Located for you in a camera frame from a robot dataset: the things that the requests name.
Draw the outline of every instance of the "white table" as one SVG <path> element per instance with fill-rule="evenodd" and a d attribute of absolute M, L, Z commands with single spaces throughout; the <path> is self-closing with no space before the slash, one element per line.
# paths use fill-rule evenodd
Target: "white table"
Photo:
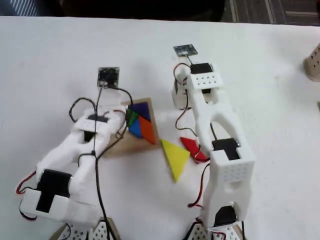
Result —
<path fill-rule="evenodd" d="M 160 137 L 179 144 L 173 46 L 192 43 L 218 65 L 256 155 L 247 238 L 320 239 L 320 83 L 302 68 L 319 39 L 308 26 L 0 17 L 1 238 L 48 239 L 61 225 L 21 218 L 14 188 L 69 133 L 71 103 L 96 97 L 98 67 L 119 66 L 122 88 L 152 97 Z M 192 123 L 190 112 L 181 124 Z M 177 184 L 160 149 L 99 166 L 124 240 L 181 239 L 200 212 L 187 208 L 204 167 L 191 159 Z M 86 197 L 98 204 L 93 179 Z"/>

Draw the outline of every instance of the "robotic arm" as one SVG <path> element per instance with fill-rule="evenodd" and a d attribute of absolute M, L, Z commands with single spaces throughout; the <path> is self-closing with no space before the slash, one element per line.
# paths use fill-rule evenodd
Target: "robotic arm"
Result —
<path fill-rule="evenodd" d="M 123 126 L 125 112 L 122 105 L 99 107 L 95 132 L 94 110 L 86 110 L 66 139 L 37 164 L 37 188 L 25 191 L 21 211 L 78 226 L 95 226 L 99 211 L 94 205 L 81 202 L 80 195 L 89 177 L 95 175 L 93 149 L 96 156 L 103 152 L 111 135 Z M 63 172 L 66 165 L 74 162 L 78 162 L 78 169 L 73 175 Z"/>
<path fill-rule="evenodd" d="M 186 98 L 190 99 L 198 143 L 210 156 L 210 176 L 201 210 L 204 226 L 208 229 L 232 226 L 247 214 L 254 155 L 215 67 L 209 63 L 192 64 L 190 74 L 180 72 L 175 81 L 172 90 L 175 107 L 185 108 Z M 219 123 L 229 137 L 212 140 L 212 122 Z"/>

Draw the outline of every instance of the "tangram puzzle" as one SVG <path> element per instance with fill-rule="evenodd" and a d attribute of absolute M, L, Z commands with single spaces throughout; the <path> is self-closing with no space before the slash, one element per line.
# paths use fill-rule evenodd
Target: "tangram puzzle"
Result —
<path fill-rule="evenodd" d="M 127 109 L 129 132 L 137 138 L 144 138 L 152 144 L 156 144 L 156 137 L 150 118 L 148 102 L 134 103 Z"/>

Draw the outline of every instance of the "red wire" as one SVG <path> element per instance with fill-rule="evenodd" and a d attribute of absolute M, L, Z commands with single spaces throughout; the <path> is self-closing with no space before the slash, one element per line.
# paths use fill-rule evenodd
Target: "red wire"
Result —
<path fill-rule="evenodd" d="M 203 169 L 203 172 L 202 172 L 202 175 L 201 175 L 201 181 L 200 181 L 199 195 L 198 195 L 198 197 L 196 198 L 195 202 L 188 204 L 188 208 L 192 208 L 192 207 L 196 206 L 196 205 L 198 204 L 201 196 L 202 196 L 203 185 L 204 185 L 204 175 L 205 175 L 205 171 L 206 171 L 206 169 L 207 169 L 207 167 L 208 167 L 209 165 L 210 165 L 210 163 L 208 163 L 208 164 L 204 167 L 204 169 Z"/>
<path fill-rule="evenodd" d="M 30 173 L 29 176 L 27 176 L 25 179 L 23 179 L 23 180 L 19 183 L 19 185 L 16 187 L 15 193 L 16 193 L 16 194 L 19 194 L 19 195 L 20 195 L 20 194 L 24 194 L 24 193 L 26 192 L 26 190 L 20 191 L 22 185 L 23 185 L 26 181 L 28 181 L 29 179 L 31 179 L 34 175 L 36 175 L 36 171 L 33 171 L 32 173 Z"/>

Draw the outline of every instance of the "perforated panel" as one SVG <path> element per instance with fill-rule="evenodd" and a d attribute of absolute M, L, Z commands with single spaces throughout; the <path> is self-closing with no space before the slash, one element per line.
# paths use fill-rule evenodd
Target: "perforated panel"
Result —
<path fill-rule="evenodd" d="M 211 89 L 223 85 L 218 72 L 191 74 L 190 76 L 194 89 Z"/>
<path fill-rule="evenodd" d="M 223 231 L 226 234 L 225 240 L 241 240 L 233 227 L 226 227 Z M 219 233 L 213 233 L 213 238 L 211 238 L 212 232 L 207 232 L 201 224 L 196 224 L 192 229 L 192 232 L 188 240 L 223 240 L 224 235 Z"/>
<path fill-rule="evenodd" d="M 106 240 L 107 239 L 107 228 L 106 223 L 101 221 L 98 226 L 93 229 L 91 228 L 89 231 L 89 240 Z"/>
<path fill-rule="evenodd" d="M 88 230 L 83 228 L 77 228 L 73 225 L 70 225 L 70 229 L 68 226 L 65 226 L 63 232 L 60 234 L 58 240 L 86 240 Z"/>
<path fill-rule="evenodd" d="M 58 240 L 65 240 L 67 237 L 67 240 L 86 240 L 88 236 L 88 240 L 106 240 L 107 239 L 107 229 L 106 229 L 106 223 L 100 222 L 95 230 L 92 228 L 90 229 L 83 229 L 83 228 L 77 228 L 73 225 L 70 225 L 71 228 L 71 235 L 69 235 L 69 228 L 68 226 L 65 226 L 63 232 L 59 236 Z"/>
<path fill-rule="evenodd" d="M 231 164 L 229 166 L 224 167 L 224 181 L 226 183 L 234 183 L 242 181 L 247 176 L 249 164 Z"/>

